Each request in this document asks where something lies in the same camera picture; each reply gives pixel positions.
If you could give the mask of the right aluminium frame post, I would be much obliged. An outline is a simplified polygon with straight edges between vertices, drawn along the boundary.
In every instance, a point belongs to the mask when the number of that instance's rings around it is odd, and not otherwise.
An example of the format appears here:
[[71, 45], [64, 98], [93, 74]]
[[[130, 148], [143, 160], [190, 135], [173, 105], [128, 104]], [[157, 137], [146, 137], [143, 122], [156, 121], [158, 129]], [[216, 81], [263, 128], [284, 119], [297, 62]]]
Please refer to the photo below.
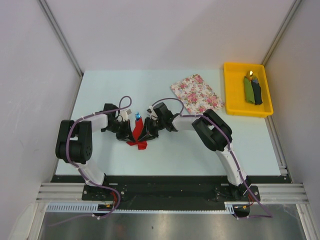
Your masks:
[[294, 0], [291, 4], [287, 14], [285, 15], [278, 31], [276, 32], [266, 54], [264, 55], [261, 64], [266, 66], [269, 60], [271, 59], [272, 55], [276, 51], [278, 45], [280, 44], [282, 38], [284, 37], [288, 27], [292, 23], [296, 13], [298, 12], [301, 5], [304, 3], [304, 0]]

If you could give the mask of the yellow plastic tray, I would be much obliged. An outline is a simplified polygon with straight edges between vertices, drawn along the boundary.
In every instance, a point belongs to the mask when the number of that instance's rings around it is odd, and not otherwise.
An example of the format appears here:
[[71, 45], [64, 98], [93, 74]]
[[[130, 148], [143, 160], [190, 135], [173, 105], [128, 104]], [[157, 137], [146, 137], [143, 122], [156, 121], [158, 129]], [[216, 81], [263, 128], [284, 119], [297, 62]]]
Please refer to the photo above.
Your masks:
[[[246, 102], [244, 77], [249, 72], [257, 77], [262, 104]], [[261, 64], [226, 62], [223, 65], [226, 113], [235, 116], [266, 118], [274, 113], [265, 67]]]

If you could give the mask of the aluminium frame post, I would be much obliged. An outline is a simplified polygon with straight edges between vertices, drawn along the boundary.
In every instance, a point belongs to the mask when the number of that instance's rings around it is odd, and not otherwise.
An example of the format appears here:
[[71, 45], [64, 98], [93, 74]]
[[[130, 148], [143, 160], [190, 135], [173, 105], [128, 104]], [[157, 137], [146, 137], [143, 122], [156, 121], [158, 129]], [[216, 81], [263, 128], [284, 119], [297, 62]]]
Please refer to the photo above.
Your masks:
[[56, 36], [57, 40], [59, 41], [63, 51], [65, 52], [68, 60], [70, 61], [72, 67], [76, 71], [77, 75], [80, 77], [80, 79], [83, 78], [84, 72], [81, 70], [80, 64], [78, 60], [76, 59], [76, 56], [68, 43], [68, 40], [63, 33], [53, 11], [51, 10], [51, 7], [49, 6], [48, 2], [46, 0], [37, 0], [36, 1], [42, 10], [45, 18], [47, 19], [54, 35]]
[[301, 5], [304, 3], [304, 0], [294, 0], [291, 4], [287, 14], [285, 15], [278, 31], [276, 32], [266, 54], [264, 55], [261, 64], [266, 66], [269, 60], [271, 59], [272, 55], [276, 51], [278, 45], [280, 44], [282, 38], [284, 37], [288, 27], [292, 23], [296, 13], [298, 12]]

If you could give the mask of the right aluminium frame rail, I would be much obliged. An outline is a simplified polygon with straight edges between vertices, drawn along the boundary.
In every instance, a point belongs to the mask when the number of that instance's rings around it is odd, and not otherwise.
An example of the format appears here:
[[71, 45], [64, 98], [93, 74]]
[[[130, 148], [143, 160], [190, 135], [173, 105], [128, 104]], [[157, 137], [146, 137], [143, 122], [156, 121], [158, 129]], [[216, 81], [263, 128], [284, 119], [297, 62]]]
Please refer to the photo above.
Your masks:
[[256, 184], [263, 204], [308, 204], [302, 183]]

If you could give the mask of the red paper napkin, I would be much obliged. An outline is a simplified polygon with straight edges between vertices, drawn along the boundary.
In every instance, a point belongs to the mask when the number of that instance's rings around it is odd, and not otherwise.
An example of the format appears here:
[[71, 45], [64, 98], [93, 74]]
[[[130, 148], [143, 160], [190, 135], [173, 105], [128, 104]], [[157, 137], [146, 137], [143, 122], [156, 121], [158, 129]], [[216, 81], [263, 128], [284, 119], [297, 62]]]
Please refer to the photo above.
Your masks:
[[138, 140], [139, 136], [142, 133], [143, 128], [144, 128], [143, 120], [141, 118], [136, 120], [135, 121], [135, 128], [132, 132], [134, 141], [127, 142], [127, 144], [129, 146], [137, 145], [138, 150], [145, 150], [147, 148], [148, 143], [145, 140], [144, 141]]

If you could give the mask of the left aluminium frame post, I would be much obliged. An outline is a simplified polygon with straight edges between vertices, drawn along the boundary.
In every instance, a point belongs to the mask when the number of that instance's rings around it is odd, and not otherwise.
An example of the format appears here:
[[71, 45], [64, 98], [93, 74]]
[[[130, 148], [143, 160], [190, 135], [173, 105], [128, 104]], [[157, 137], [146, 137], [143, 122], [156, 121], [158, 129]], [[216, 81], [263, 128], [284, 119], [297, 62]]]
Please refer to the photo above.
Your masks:
[[76, 56], [68, 43], [68, 40], [63, 33], [53, 11], [51, 10], [51, 7], [49, 6], [48, 2], [46, 0], [37, 0], [36, 1], [42, 10], [45, 18], [47, 19], [54, 35], [56, 36], [57, 40], [59, 41], [63, 51], [65, 52], [68, 60], [70, 61], [72, 67], [76, 71], [77, 75], [80, 77], [80, 79], [83, 78], [84, 72], [81, 70], [80, 64], [78, 60], [76, 59]]

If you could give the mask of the black rolled napkin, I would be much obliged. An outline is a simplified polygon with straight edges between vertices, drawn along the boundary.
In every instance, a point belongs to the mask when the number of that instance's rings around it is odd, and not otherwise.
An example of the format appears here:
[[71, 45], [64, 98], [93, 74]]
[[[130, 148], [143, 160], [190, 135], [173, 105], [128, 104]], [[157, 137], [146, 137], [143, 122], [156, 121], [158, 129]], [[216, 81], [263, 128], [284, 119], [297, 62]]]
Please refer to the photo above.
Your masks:
[[261, 92], [260, 84], [252, 80], [251, 86], [252, 86], [253, 95], [254, 95], [254, 104], [261, 105], [263, 101], [262, 101], [262, 92]]

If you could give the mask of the silver fork in black napkin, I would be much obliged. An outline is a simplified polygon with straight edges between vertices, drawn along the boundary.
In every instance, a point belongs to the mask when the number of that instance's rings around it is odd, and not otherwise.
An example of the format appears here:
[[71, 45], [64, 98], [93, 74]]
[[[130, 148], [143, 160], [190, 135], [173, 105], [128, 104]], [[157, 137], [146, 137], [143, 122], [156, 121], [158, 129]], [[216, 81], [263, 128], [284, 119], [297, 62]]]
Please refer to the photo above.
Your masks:
[[254, 76], [253, 77], [253, 80], [252, 80], [254, 83], [256, 83], [256, 84], [259, 84], [259, 80], [258, 80], [258, 78], [256, 77], [256, 76]]

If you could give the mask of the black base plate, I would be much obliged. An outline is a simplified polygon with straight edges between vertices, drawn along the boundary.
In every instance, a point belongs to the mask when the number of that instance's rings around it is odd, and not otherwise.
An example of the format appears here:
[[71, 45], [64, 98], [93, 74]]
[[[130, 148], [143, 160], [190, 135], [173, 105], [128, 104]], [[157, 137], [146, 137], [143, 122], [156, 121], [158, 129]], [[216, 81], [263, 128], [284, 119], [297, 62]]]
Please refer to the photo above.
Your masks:
[[110, 189], [85, 185], [81, 200], [105, 204], [111, 210], [205, 211], [222, 210], [225, 202], [250, 205], [260, 198], [256, 184], [287, 184], [282, 176], [250, 176], [244, 195], [235, 194], [226, 176], [108, 176], [103, 185]]

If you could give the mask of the floral cloth mat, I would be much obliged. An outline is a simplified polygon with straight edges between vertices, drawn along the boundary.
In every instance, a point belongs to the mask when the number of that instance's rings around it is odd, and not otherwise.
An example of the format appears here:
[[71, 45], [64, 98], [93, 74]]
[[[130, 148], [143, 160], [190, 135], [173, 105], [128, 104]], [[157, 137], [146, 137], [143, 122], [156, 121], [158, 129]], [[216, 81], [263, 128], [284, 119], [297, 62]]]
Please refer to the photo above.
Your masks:
[[222, 98], [199, 74], [193, 74], [173, 83], [170, 88], [191, 115], [202, 114], [207, 109], [216, 112], [225, 106]]

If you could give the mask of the gold spoon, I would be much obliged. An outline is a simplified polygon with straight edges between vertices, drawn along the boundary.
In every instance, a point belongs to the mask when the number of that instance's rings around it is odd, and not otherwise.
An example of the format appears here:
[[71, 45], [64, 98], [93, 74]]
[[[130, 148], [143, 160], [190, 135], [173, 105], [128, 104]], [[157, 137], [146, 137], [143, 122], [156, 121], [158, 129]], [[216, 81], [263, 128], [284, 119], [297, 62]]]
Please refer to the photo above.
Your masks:
[[247, 77], [248, 77], [248, 79], [249, 79], [250, 81], [252, 81], [253, 78], [254, 78], [254, 73], [253, 73], [253, 71], [250, 70], [250, 71], [247, 73]]

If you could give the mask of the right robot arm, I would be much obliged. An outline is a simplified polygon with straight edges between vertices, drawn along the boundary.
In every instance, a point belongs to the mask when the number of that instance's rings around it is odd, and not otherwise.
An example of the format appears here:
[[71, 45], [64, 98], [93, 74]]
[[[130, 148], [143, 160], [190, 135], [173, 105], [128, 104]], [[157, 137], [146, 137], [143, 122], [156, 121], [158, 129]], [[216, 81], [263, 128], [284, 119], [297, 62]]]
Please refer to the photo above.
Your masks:
[[144, 121], [139, 141], [149, 141], [159, 137], [160, 130], [168, 132], [195, 131], [202, 143], [215, 152], [224, 167], [230, 185], [230, 194], [242, 201], [249, 194], [250, 181], [234, 153], [232, 130], [212, 109], [202, 114], [173, 114], [164, 102], [149, 107], [149, 116]]

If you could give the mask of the green rolled napkin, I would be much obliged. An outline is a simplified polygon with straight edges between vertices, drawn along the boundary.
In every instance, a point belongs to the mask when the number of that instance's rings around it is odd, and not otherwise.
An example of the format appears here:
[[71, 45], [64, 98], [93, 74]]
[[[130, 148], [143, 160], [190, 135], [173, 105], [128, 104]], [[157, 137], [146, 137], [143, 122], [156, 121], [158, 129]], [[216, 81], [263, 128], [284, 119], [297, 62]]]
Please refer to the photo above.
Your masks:
[[255, 96], [254, 91], [252, 88], [251, 81], [247, 79], [246, 77], [243, 78], [243, 84], [244, 84], [244, 94], [245, 94], [245, 101], [247, 103], [255, 104]]

